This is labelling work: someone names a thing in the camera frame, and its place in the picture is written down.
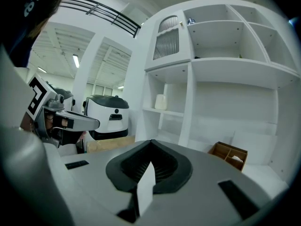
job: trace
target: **vented panel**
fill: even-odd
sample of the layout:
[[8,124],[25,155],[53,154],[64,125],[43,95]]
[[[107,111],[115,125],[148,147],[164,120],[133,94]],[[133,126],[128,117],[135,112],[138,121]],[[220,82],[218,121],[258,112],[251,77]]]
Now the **vented panel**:
[[123,173],[139,182],[150,162],[155,168],[156,183],[169,178],[178,167],[177,160],[157,146],[148,145],[121,163]]
[[158,32],[162,32],[166,29],[172,28],[178,24],[178,17],[177,16],[171,16],[166,19],[164,19],[160,25]]
[[157,37],[153,60],[179,52],[179,29]]

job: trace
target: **wooden box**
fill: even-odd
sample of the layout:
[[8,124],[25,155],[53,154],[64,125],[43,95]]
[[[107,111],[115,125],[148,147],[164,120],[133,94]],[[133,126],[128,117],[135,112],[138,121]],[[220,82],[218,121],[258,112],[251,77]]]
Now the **wooden box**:
[[112,150],[135,143],[135,136],[119,137],[107,140],[89,141],[87,143],[87,153]]
[[[240,171],[242,171],[242,169],[244,168],[246,158],[248,156],[248,151],[228,145],[223,142],[215,143],[208,153],[221,158]],[[243,162],[233,159],[233,156],[239,157]]]

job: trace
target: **cardboard box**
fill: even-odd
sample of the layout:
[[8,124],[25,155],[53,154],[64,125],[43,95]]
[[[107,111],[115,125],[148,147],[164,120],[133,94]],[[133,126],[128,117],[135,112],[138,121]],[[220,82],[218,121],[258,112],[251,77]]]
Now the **cardboard box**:
[[[248,156],[248,151],[220,141],[215,143],[208,153],[221,158],[240,171],[243,170],[246,158]],[[243,162],[233,159],[233,156],[239,157]]]

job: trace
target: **white cylindrical robot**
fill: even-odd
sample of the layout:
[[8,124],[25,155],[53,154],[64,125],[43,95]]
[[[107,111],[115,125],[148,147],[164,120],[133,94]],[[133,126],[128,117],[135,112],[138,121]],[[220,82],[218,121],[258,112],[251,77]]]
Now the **white cylindrical robot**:
[[85,115],[100,121],[96,130],[89,131],[84,148],[92,140],[104,140],[128,135],[128,103],[118,96],[91,95],[84,102]]

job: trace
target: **white card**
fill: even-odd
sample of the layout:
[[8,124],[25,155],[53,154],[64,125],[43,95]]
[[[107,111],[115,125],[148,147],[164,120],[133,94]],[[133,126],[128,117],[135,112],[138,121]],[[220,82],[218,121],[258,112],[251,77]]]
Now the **white card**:
[[140,216],[147,210],[152,202],[153,187],[156,184],[155,169],[150,162],[145,173],[137,185],[137,198]]

